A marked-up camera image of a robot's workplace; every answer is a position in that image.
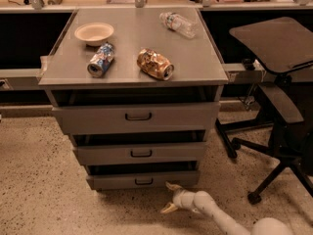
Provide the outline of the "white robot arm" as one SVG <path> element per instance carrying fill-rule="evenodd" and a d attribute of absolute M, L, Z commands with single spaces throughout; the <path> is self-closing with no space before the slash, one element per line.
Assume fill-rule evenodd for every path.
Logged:
<path fill-rule="evenodd" d="M 172 201 L 165 205 L 161 213 L 183 209 L 210 217 L 223 235 L 293 235 L 292 231 L 280 220 L 272 217 L 256 221 L 251 230 L 237 223 L 230 215 L 222 211 L 214 199 L 205 191 L 188 191 L 178 184 L 165 182 L 173 192 Z"/>

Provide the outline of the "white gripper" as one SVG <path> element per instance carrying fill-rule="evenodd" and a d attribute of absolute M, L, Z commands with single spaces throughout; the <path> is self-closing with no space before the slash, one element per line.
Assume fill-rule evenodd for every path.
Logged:
<path fill-rule="evenodd" d="M 168 181 L 165 182 L 165 186 L 170 190 L 173 191 L 173 203 L 167 203 L 160 212 L 162 214 L 168 214 L 171 212 L 175 212 L 178 209 L 184 209 L 194 212 L 197 208 L 194 204 L 195 193 L 183 189 L 182 186 L 178 184 L 172 184 Z"/>

